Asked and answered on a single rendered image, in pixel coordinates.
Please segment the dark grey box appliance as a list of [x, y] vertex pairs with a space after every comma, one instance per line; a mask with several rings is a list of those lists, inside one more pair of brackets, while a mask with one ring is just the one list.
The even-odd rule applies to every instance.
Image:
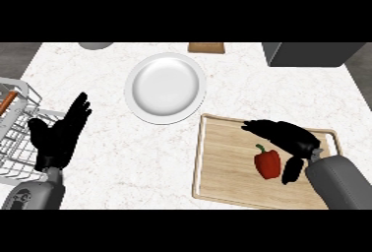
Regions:
[[338, 67], [364, 42], [263, 42], [269, 67]]

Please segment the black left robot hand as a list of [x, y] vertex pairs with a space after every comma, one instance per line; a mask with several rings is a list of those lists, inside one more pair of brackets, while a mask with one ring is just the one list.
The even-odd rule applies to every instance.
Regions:
[[28, 121], [31, 143], [38, 150], [37, 171], [44, 171], [50, 167], [63, 169], [68, 166], [90, 114], [87, 93], [81, 93], [63, 118], [52, 126], [47, 126], [40, 118], [32, 118]]

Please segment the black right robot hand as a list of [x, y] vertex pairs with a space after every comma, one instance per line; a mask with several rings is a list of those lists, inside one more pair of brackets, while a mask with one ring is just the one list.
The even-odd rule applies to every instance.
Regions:
[[240, 129], [266, 139], [292, 155], [285, 164], [282, 183], [295, 182], [301, 174], [304, 159], [311, 159], [314, 150], [320, 148], [320, 140], [304, 128], [285, 121], [249, 120], [243, 122]]

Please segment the wooden tray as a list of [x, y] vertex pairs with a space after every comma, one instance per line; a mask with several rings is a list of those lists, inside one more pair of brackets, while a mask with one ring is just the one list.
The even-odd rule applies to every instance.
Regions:
[[305, 171], [286, 185], [280, 177], [261, 177], [254, 165], [254, 157], [261, 153], [255, 145], [277, 152], [280, 164], [291, 155], [240, 126], [242, 119], [201, 116], [192, 196], [255, 209], [325, 210], [326, 203]]

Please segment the red bell pepper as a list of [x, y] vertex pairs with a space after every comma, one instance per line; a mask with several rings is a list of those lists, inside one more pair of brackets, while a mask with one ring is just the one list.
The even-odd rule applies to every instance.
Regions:
[[254, 156], [255, 169], [264, 179], [277, 178], [280, 175], [280, 157], [274, 150], [267, 151], [264, 147], [257, 144], [260, 154]]

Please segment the white round plate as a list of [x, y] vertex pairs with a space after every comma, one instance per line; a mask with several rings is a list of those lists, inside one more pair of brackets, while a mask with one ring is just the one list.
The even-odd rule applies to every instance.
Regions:
[[180, 53], [158, 53], [136, 65], [125, 82], [125, 101], [136, 117], [155, 125], [184, 120], [207, 94], [205, 74]]

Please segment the orange carrot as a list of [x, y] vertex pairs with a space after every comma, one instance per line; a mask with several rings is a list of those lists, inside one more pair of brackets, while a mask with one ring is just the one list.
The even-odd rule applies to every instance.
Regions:
[[0, 116], [6, 112], [6, 109], [7, 109], [12, 101], [15, 100], [16, 96], [18, 96], [18, 92], [9, 91], [7, 96], [4, 97], [3, 101], [0, 102]]

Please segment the brown wooden block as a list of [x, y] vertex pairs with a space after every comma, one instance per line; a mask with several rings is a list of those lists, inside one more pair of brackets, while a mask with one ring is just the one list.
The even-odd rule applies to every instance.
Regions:
[[224, 44], [221, 42], [190, 42], [187, 51], [195, 53], [226, 53]]

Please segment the grey round bowl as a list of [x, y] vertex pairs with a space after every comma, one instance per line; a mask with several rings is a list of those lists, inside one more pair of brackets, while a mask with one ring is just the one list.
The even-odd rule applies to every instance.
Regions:
[[78, 45], [87, 50], [100, 50], [109, 47], [114, 42], [78, 42]]

